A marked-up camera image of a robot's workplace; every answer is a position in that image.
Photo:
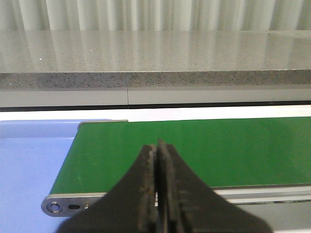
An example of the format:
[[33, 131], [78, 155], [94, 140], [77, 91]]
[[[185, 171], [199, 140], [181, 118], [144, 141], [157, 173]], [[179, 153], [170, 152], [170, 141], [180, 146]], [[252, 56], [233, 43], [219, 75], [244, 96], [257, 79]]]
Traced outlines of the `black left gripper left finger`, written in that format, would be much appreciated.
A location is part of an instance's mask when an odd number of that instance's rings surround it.
[[138, 157], [101, 199], [64, 221], [59, 233], [155, 233], [155, 146], [144, 145]]

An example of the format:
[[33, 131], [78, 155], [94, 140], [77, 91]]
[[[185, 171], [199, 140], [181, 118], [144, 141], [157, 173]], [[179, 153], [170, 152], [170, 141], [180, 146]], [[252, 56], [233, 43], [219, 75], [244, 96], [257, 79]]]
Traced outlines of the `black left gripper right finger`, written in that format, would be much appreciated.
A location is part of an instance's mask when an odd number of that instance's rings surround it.
[[158, 204], [165, 233], [268, 233], [270, 226], [217, 195], [172, 144], [158, 141]]

